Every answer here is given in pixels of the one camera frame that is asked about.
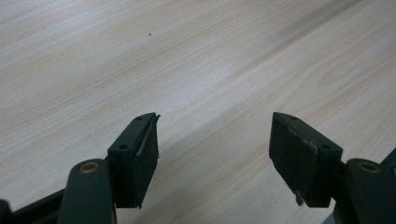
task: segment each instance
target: metal screw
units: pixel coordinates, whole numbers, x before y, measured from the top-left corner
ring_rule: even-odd
[[[359,162],[358,166],[363,171],[370,172],[373,174],[377,174],[377,173],[381,172],[381,169],[379,169],[379,167],[377,165],[375,165],[374,163],[367,162],[367,161]]]
[[[99,169],[99,163],[92,161],[92,162],[87,162],[87,163],[83,164],[79,168],[79,171],[83,174],[88,174],[88,173],[92,173],[92,172],[96,171],[97,169]]]

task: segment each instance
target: black plastic bracket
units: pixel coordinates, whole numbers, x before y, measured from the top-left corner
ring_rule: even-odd
[[[70,171],[58,224],[116,223],[107,162],[88,160]]]
[[[132,120],[108,149],[106,159],[118,208],[142,207],[159,157],[158,118],[151,113]]]
[[[310,207],[330,204],[329,175],[340,163],[343,149],[300,119],[274,113],[270,158],[296,195]]]
[[[361,224],[396,223],[396,178],[373,161],[346,163],[346,190]]]

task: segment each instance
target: wooden table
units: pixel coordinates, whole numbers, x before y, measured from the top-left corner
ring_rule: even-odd
[[[396,2],[0,2],[0,198],[62,189],[155,111],[161,157],[119,223],[321,223],[268,157],[274,111],[343,161],[396,147]]]

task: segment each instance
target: wood grain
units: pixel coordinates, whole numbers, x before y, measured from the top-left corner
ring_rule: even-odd
[[[161,157],[119,223],[320,223],[268,157],[274,111],[382,161],[396,138],[392,0],[0,2],[0,198],[64,188],[155,111]]]

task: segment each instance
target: screw hole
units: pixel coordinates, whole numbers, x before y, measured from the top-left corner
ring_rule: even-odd
[[[93,161],[83,164],[81,167],[79,167],[79,171],[83,174],[88,174],[96,171],[98,168],[99,163]]]
[[[119,149],[126,149],[126,148],[128,148],[127,145],[120,145],[120,146],[119,146]]]
[[[366,172],[370,172],[370,173],[379,173],[381,170],[378,168],[378,166],[371,164],[370,162],[365,162],[365,161],[361,161],[358,163],[358,166]]]

